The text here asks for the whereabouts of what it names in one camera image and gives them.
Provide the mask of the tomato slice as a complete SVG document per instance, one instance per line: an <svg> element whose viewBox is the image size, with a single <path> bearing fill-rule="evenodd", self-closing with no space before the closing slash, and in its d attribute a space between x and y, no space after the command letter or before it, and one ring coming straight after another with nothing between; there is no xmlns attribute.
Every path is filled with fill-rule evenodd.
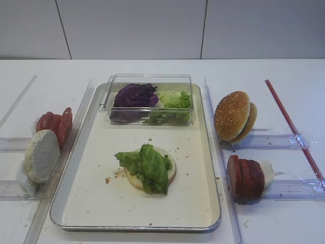
<svg viewBox="0 0 325 244"><path fill-rule="evenodd" d="M52 116L47 117L44 120L43 129L44 130L51 130L52 132L54 132L57 135L60 120L61 120L61 115L59 115L59 114L54 114Z"/></svg>
<svg viewBox="0 0 325 244"><path fill-rule="evenodd" d="M36 132L49 129L53 116L54 114L50 111L43 114L36 124Z"/></svg>
<svg viewBox="0 0 325 244"><path fill-rule="evenodd" d="M65 111L61 116L58 125L57 134L56 134L60 149L63 148L64 143L69 135L69 132L72 129L72 121L73 121L72 109L71 107L68 107L65 109Z"/></svg>

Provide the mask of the meat patty slice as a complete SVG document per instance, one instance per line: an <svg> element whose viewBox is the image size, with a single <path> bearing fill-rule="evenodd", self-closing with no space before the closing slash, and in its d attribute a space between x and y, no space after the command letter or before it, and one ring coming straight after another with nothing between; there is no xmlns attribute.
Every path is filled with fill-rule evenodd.
<svg viewBox="0 0 325 244"><path fill-rule="evenodd" d="M242 190L240 197L243 200L246 200L249 196L250 191L250 174L249 174L249 166L245 159L239 159L239 166L241 170L241 184Z"/></svg>
<svg viewBox="0 0 325 244"><path fill-rule="evenodd" d="M242 190L241 170L239 165L239 157L231 155L227 162L227 172L231 186L231 194L236 199L240 197Z"/></svg>
<svg viewBox="0 0 325 244"><path fill-rule="evenodd" d="M264 191L265 178L260 164L254 160L247 161L250 175L250 193L249 200L259 199Z"/></svg>

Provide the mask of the rear meat patty slice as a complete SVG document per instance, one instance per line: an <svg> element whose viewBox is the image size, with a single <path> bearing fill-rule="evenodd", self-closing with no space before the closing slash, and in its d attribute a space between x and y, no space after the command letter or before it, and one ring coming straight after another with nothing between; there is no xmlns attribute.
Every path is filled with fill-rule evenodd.
<svg viewBox="0 0 325 244"><path fill-rule="evenodd" d="M249 200L259 199L264 191L265 178L260 164L254 160L247 161L250 175L250 193Z"/></svg>

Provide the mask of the white bread slice left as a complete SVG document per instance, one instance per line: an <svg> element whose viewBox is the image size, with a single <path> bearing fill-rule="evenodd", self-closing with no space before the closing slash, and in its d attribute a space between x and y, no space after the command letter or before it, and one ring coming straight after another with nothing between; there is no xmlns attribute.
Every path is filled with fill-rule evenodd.
<svg viewBox="0 0 325 244"><path fill-rule="evenodd" d="M51 130L36 132L25 150L24 170L29 179L45 183L60 155L57 137Z"/></svg>

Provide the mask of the clear track under patties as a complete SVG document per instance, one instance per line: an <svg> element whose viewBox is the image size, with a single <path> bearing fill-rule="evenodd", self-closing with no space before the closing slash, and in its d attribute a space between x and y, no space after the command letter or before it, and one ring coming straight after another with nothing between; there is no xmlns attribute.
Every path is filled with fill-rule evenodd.
<svg viewBox="0 0 325 244"><path fill-rule="evenodd" d="M324 201L324 185L318 179L274 180L264 190L261 199Z"/></svg>

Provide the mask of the clear plastic container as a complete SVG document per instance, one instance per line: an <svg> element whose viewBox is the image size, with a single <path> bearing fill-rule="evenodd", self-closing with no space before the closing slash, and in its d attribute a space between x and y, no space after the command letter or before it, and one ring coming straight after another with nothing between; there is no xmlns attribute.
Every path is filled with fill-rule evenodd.
<svg viewBox="0 0 325 244"><path fill-rule="evenodd" d="M187 74L115 74L100 103L112 124L180 125L193 112L191 76Z"/></svg>

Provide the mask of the metal baking tray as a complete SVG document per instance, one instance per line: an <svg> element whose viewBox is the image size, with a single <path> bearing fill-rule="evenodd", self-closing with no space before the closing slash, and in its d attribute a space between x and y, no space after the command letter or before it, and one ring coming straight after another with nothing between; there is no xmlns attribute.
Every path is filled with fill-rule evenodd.
<svg viewBox="0 0 325 244"><path fill-rule="evenodd" d="M221 219L201 91L192 86L189 126L112 125L98 110L100 85L60 180L50 211L53 223L80 231L192 231L217 228ZM149 143L176 163L167 195L134 187L115 154Z"/></svg>

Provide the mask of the clear track under buns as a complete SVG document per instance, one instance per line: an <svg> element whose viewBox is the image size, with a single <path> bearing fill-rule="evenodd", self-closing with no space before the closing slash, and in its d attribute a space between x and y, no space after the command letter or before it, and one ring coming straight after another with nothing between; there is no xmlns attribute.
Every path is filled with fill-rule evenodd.
<svg viewBox="0 0 325 244"><path fill-rule="evenodd" d="M226 150L241 149L302 149L309 148L309 143L301 134L282 134L282 135L247 135L237 143L221 141L220 145Z"/></svg>

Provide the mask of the white pusher block right front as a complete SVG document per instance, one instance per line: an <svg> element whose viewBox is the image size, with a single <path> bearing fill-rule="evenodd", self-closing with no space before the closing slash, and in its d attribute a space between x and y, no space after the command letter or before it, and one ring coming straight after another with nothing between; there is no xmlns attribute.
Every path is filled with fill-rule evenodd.
<svg viewBox="0 0 325 244"><path fill-rule="evenodd" d="M275 179L274 169L271 163L261 163L260 167L264 176L264 188L267 188Z"/></svg>

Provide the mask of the white pusher block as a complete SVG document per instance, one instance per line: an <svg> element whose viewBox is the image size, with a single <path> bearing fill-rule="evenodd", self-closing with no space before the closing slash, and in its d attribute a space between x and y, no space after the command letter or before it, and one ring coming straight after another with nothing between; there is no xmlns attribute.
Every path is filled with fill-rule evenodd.
<svg viewBox="0 0 325 244"><path fill-rule="evenodd" d="M16 180L20 187L24 191L26 191L31 197L35 196L38 184L34 183L28 178L23 168L19 168L19 170L17 171Z"/></svg>
<svg viewBox="0 0 325 244"><path fill-rule="evenodd" d="M275 179L274 169L271 163L261 163L260 167L264 176L264 188L267 188Z"/></svg>

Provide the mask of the red strip on table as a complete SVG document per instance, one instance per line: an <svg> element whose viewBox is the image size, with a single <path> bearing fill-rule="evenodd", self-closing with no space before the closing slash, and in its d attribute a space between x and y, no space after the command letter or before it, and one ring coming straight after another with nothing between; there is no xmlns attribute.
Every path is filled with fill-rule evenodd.
<svg viewBox="0 0 325 244"><path fill-rule="evenodd" d="M299 135L299 132L298 132L297 128L295 127L295 125L294 125L292 119L290 118L289 114L287 113L287 111L286 111L284 105L282 104L280 98L278 97L276 91L274 90L274 88L273 88L270 80L266 79L265 80L265 83L266 83L268 89L270 90L270 92L271 92L271 94L272 94L272 96L273 96L276 104L278 105L278 107L279 107L279 109L280 109L283 117L285 118L287 124L289 125L292 133L295 135L295 137L296 137L296 139L297 139L297 141L298 141L298 143L300 145L300 148L301 148L302 152L304 153L304 155L305 155L305 157L306 157L309 165L311 166L311 168L312 168L312 170L313 170L316 178L318 178L322 183L324 183L324 176L323 176L323 174L321 173L319 167L317 166L317 164L316 164L313 156L311 155L309 149L305 145L304 140L303 139L299 139L299 136L298 136Z"/></svg>

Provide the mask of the clear strip far left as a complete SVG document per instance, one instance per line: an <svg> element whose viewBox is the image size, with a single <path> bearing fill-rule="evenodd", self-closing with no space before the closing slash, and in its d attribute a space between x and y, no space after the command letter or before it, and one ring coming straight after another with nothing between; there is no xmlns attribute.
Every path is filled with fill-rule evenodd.
<svg viewBox="0 0 325 244"><path fill-rule="evenodd" d="M26 87L22 90L22 92L18 95L18 97L15 99L15 101L9 107L9 109L7 110L7 112L5 113L5 115L1 118L1 120L0 120L0 128L3 127L3 125L5 124L5 122L7 121L7 119L10 117L10 115L12 114L12 112L15 110L15 108L17 107L17 105L19 104L19 102L22 100L22 98L24 97L24 95L28 92L28 90L34 84L34 82L36 81L37 77L38 77L38 75L34 75L31 78L31 80L28 82L28 84L26 85Z"/></svg>

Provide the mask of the white pusher block left front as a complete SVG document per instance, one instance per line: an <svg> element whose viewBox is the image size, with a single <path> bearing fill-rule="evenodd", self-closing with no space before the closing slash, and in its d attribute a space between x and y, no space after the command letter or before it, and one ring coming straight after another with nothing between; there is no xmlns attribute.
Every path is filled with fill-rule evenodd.
<svg viewBox="0 0 325 244"><path fill-rule="evenodd" d="M24 191L26 191L31 197L35 196L38 184L34 183L28 178L23 168L19 168L19 170L17 171L16 180L20 187Z"/></svg>

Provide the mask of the clear track under tomatoes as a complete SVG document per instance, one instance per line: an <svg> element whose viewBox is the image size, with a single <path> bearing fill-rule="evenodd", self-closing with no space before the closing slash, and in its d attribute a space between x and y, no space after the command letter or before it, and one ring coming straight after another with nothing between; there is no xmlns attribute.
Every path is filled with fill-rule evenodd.
<svg viewBox="0 0 325 244"><path fill-rule="evenodd" d="M0 138L1 153L20 153L27 148L31 138Z"/></svg>

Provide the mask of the clear rail left of tray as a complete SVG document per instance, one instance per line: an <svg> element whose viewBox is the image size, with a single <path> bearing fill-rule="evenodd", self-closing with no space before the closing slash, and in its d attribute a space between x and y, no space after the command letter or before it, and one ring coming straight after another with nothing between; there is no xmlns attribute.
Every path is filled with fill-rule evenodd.
<svg viewBox="0 0 325 244"><path fill-rule="evenodd" d="M86 114L89 101L91 100L93 90L94 90L94 84L93 81L90 80L85 90L85 94L82 98L82 101L80 103L79 109L76 115L74 116L72 130L69 133L68 139L61 151L61 154L59 156L56 165L53 168L50 178L48 182L45 184L42 198L40 200L34 218L31 222L30 228L23 242L24 244L37 243L39 239L39 235L43 228L44 221L46 220L61 175L66 166L67 160L69 159L73 145L76 139L78 138L79 130L82 126L83 119Z"/></svg>

